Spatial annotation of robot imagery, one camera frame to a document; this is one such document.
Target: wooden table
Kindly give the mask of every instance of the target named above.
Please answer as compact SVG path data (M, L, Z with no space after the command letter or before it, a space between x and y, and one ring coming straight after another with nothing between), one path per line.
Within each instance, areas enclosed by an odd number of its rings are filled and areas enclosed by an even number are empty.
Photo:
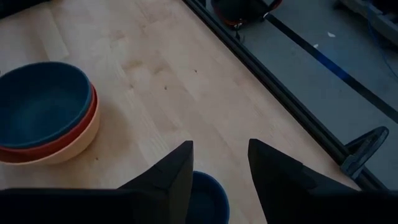
M0 188L116 188L184 140L217 178L230 223L265 223L247 159L258 138L346 185L328 154L181 0L54 0L0 21L0 70L57 60L80 67L101 127L78 157L0 166Z

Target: cable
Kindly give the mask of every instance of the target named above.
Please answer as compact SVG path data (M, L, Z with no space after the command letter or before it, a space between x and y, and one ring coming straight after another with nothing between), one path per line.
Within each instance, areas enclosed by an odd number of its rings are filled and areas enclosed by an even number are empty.
M384 63L387 65L388 69L391 71L391 73L395 76L395 78L398 80L398 75L395 73L395 71L392 69L390 66L389 62L387 61L386 53L383 51L382 47L380 46L379 39L377 35L373 32L373 28L371 25L371 5L372 5L372 0L368 0L368 29L369 33L373 39L374 44L376 47L378 47L381 57L383 58Z

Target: blue bowl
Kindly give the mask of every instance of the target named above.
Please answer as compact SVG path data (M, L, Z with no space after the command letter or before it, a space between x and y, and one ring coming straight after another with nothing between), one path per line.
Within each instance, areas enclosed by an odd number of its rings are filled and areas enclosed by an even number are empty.
M186 224L227 224L229 203L223 187L211 176L193 172Z
M90 85L79 68L60 62L34 63L0 77L0 146L27 149L69 132L88 110Z

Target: beige bowl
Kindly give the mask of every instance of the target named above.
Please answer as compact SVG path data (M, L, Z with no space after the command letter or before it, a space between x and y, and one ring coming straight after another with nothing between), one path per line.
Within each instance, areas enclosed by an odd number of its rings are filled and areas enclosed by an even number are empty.
M46 165L46 164L58 164L65 162L83 152L88 145L94 140L95 135L100 127L100 101L97 99L97 105L95 108L95 113L93 119L90 121L87 128L68 146L57 151L54 154L43 157L29 162L3 162L2 164L12 165L12 166L26 166L26 165Z

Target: gray floor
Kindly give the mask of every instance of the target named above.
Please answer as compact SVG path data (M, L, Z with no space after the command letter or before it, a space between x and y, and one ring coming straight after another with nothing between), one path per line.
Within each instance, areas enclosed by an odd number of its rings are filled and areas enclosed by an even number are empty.
M398 79L387 69L366 23L348 11L334 11L332 4L332 0L284 0L273 15L307 42L318 44L318 50L398 110ZM270 23L245 27L241 35L247 49L342 143L379 126L389 128L389 137L366 166L388 188L398 189L395 122ZM398 54L386 54L398 72Z

